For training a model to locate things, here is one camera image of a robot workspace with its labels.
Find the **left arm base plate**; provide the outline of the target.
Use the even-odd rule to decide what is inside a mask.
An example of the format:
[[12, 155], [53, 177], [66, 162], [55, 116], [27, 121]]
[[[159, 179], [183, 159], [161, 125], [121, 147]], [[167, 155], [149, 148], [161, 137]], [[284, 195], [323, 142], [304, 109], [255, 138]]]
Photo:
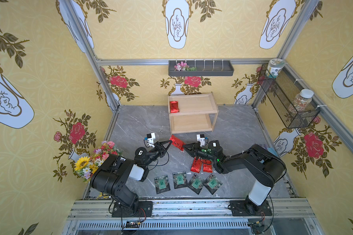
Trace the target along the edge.
[[139, 201], [131, 207], [115, 202], [112, 217], [151, 217], [152, 210], [152, 201]]

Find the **green tea bag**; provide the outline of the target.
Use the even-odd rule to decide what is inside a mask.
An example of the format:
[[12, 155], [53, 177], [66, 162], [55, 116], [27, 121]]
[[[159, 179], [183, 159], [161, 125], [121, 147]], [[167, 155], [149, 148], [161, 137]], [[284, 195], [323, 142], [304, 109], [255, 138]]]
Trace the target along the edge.
[[187, 176], [185, 171], [173, 173], [174, 189], [186, 188], [188, 186]]
[[170, 183], [168, 175], [163, 175], [155, 178], [156, 193], [164, 193], [170, 191]]
[[188, 188], [192, 190], [194, 193], [196, 193], [197, 195], [199, 195], [203, 187], [204, 187], [204, 179], [201, 176], [194, 174], [190, 179], [190, 181], [188, 182]]
[[222, 182], [214, 174], [210, 174], [204, 180], [203, 185], [213, 195], [221, 187]]

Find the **left small circuit board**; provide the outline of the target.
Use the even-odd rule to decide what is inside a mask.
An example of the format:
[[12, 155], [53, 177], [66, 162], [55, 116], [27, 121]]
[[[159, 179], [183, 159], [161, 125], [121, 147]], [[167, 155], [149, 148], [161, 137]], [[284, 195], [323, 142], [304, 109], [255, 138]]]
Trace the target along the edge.
[[141, 222], [139, 220], [128, 220], [126, 222], [125, 228], [126, 229], [138, 229], [140, 228]]

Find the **colourful flower bouquet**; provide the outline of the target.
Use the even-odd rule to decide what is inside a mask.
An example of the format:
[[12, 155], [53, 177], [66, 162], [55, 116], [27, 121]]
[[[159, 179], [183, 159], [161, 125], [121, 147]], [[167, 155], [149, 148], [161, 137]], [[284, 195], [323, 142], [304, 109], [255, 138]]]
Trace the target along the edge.
[[110, 154], [122, 156], [122, 151], [112, 141], [103, 141], [101, 147], [94, 150], [92, 156], [80, 157], [74, 165], [74, 173], [89, 182], [93, 174], [110, 156]]

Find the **small pink flowers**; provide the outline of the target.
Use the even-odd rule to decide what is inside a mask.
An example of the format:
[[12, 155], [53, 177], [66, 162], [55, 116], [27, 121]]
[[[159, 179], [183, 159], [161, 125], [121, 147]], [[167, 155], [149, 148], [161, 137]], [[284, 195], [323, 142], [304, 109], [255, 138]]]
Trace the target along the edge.
[[179, 62], [176, 63], [176, 65], [174, 66], [174, 69], [176, 71], [196, 71], [197, 68], [196, 67], [190, 67], [186, 62]]

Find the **right small circuit board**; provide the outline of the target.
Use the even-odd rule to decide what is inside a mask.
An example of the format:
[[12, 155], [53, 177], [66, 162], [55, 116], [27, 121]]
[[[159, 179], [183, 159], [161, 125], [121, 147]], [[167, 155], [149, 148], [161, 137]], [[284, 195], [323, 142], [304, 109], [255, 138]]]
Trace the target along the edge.
[[251, 229], [253, 235], [260, 235], [263, 234], [265, 230], [265, 225], [262, 223], [249, 223], [248, 226]]

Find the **clear jar white lid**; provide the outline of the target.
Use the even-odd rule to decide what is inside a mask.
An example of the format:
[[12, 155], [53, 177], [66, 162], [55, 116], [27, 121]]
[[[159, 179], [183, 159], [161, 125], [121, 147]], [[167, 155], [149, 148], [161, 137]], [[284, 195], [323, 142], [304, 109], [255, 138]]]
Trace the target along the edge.
[[312, 101], [313, 96], [314, 92], [312, 90], [302, 89], [295, 96], [295, 99], [292, 101], [292, 103], [289, 105], [288, 111], [292, 114], [303, 112]]

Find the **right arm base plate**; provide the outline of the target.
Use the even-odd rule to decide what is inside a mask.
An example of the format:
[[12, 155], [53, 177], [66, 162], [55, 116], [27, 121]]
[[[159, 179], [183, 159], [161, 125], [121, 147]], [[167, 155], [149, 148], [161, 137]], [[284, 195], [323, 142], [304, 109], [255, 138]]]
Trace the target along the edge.
[[272, 216], [273, 210], [269, 201], [265, 200], [260, 206], [251, 200], [232, 200], [228, 208], [233, 216]]

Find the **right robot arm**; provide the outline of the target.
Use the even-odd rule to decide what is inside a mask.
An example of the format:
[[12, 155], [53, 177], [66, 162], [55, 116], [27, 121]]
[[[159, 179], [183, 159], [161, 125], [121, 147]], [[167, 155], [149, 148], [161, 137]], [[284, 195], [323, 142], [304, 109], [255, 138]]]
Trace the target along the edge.
[[219, 141], [210, 141], [208, 148], [201, 147], [199, 143], [184, 144], [183, 148], [191, 157], [211, 161], [219, 174], [244, 168], [249, 170], [256, 179], [244, 201], [244, 210], [249, 215], [259, 213], [274, 185], [287, 172], [286, 165], [280, 158], [257, 144], [232, 156], [223, 153]]

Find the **wooden two-tier shelf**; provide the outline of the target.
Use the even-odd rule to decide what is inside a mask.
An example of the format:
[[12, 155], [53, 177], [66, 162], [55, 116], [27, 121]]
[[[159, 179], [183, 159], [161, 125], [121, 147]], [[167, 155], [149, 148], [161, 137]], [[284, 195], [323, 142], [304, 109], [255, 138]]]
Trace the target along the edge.
[[214, 94], [169, 96], [178, 102], [178, 113], [169, 113], [172, 134], [213, 131], [218, 117]]

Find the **white patterned jar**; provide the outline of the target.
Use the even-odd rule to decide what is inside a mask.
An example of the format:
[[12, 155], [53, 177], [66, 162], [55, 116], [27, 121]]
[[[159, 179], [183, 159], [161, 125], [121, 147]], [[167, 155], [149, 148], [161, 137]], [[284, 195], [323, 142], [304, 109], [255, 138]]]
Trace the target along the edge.
[[265, 71], [265, 76], [268, 78], [277, 78], [279, 72], [284, 68], [284, 66], [285, 66], [285, 61], [283, 59], [279, 59], [279, 58], [271, 59]]

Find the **small circuit board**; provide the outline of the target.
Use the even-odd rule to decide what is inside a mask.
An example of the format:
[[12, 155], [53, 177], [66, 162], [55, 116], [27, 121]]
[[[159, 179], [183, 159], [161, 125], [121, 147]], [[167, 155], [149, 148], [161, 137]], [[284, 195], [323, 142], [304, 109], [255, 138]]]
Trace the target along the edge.
[[262, 223], [249, 223], [248, 226], [251, 229], [253, 235], [260, 235], [263, 234], [265, 230], [265, 225]]
[[126, 229], [138, 229], [140, 228], [141, 222], [139, 220], [128, 220], [126, 222], [125, 228]]

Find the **grey wall tray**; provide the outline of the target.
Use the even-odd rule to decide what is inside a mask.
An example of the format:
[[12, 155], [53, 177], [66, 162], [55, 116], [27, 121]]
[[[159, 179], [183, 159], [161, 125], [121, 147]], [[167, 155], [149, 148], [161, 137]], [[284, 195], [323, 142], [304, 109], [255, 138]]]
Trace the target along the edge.
[[[174, 66], [179, 62], [186, 62], [190, 67], [196, 67], [196, 71], [176, 71]], [[230, 60], [223, 59], [193, 59], [193, 60], [169, 60], [168, 75], [177, 77], [187, 76], [233, 76], [234, 67]]]

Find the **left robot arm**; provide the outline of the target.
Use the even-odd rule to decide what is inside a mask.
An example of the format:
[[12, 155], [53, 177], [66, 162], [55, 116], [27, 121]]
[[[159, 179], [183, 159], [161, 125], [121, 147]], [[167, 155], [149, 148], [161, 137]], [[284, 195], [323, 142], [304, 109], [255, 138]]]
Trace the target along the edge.
[[111, 196], [115, 201], [112, 217], [152, 215], [153, 203], [140, 201], [138, 195], [126, 186], [126, 182], [128, 178], [145, 181], [150, 171], [148, 165], [162, 158], [172, 143], [172, 140], [156, 142], [150, 151], [140, 147], [136, 150], [133, 160], [111, 154], [96, 170], [90, 180], [90, 187]]

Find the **red tea bag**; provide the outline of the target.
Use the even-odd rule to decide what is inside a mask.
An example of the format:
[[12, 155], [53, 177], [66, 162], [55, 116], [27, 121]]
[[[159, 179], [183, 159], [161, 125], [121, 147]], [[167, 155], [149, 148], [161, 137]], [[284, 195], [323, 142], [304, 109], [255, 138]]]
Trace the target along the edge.
[[176, 136], [172, 135], [170, 137], [170, 140], [172, 141], [172, 145], [175, 146], [176, 148], [178, 148], [181, 152], [184, 152], [184, 148], [183, 146], [185, 145], [185, 143], [180, 140], [179, 138], [177, 138]]
[[169, 102], [170, 105], [170, 113], [179, 113], [179, 106], [178, 106], [178, 101], [170, 101]]
[[203, 163], [203, 172], [207, 172], [207, 173], [213, 172], [212, 161], [202, 160], [202, 163]]
[[191, 165], [191, 171], [196, 172], [196, 173], [200, 173], [202, 165], [203, 165], [203, 163], [202, 163], [201, 159], [194, 158], [193, 163]]

